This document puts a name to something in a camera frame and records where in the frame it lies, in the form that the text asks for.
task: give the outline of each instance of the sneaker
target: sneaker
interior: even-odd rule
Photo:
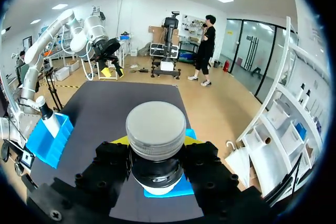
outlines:
[[[210,81],[203,81],[201,83],[202,86],[206,87],[206,86],[210,86],[211,85],[211,82]]]
[[[190,81],[198,81],[198,77],[188,76],[188,80],[190,80]]]

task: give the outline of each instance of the black mat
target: black mat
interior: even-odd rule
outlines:
[[[81,173],[95,157],[103,141],[126,136],[128,113],[148,101],[169,102],[182,110],[190,123],[176,86],[128,82],[86,82],[65,105],[62,113],[70,117],[74,130],[64,149],[57,169],[35,159],[31,176],[37,185],[51,184],[54,177],[75,185],[75,174]],[[166,199],[145,198],[143,188],[130,175],[124,183],[116,207],[110,216],[133,221],[179,221],[202,216],[195,197]]]

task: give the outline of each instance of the trash can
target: trash can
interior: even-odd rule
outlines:
[[[218,68],[219,64],[221,64],[220,61],[215,60],[215,62],[214,62],[214,68]]]

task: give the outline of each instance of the glass door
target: glass door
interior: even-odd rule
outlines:
[[[275,43],[274,43],[274,49],[272,52],[271,56],[271,61],[267,69],[267,73],[265,76],[265,80],[262,83],[259,92],[257,93],[257,98],[261,101],[264,102],[268,91],[270,87],[272,86],[274,82],[275,75],[277,74],[277,71],[279,69],[281,57],[282,57],[282,52],[283,52],[283,46],[285,45],[285,35],[286,35],[286,30],[282,29],[280,27],[277,28],[277,33],[276,33],[276,38],[275,38]],[[290,33],[289,37],[289,42],[290,43],[297,43],[297,36],[294,33]],[[285,66],[283,68],[282,75],[280,77],[280,83],[285,85],[287,81],[288,74],[290,72],[290,69],[292,68],[292,65],[294,63],[294,55],[290,51],[289,54],[287,54],[287,57],[290,57],[290,59],[286,60]]]
[[[232,66],[232,62],[236,55],[239,34],[242,28],[241,24],[241,20],[228,19],[226,22],[225,36],[219,61],[224,64],[224,62],[228,60],[230,62],[230,67]]]
[[[256,94],[269,60],[275,26],[244,21],[240,45],[231,74]]]

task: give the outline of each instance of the screw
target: screw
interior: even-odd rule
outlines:
[[[203,161],[202,160],[197,160],[196,165],[203,165]]]
[[[208,182],[207,184],[206,184],[206,188],[208,188],[208,189],[212,189],[212,188],[214,188],[215,187],[215,184],[213,183],[213,182]]]
[[[50,211],[50,217],[54,221],[61,221],[61,219],[62,219],[61,213],[59,211],[56,211],[56,210]]]
[[[237,174],[231,174],[231,180],[238,180],[238,175]]]
[[[98,188],[105,188],[106,187],[106,182],[105,181],[98,182],[97,187]]]
[[[82,179],[83,178],[83,174],[82,173],[77,173],[76,175],[75,175],[75,179],[76,180],[80,180],[80,179]]]
[[[221,213],[219,214],[220,220],[227,220],[227,211],[222,210]]]
[[[100,158],[98,158],[98,157],[94,157],[93,158],[93,164],[97,164],[97,163],[99,163],[100,162]]]

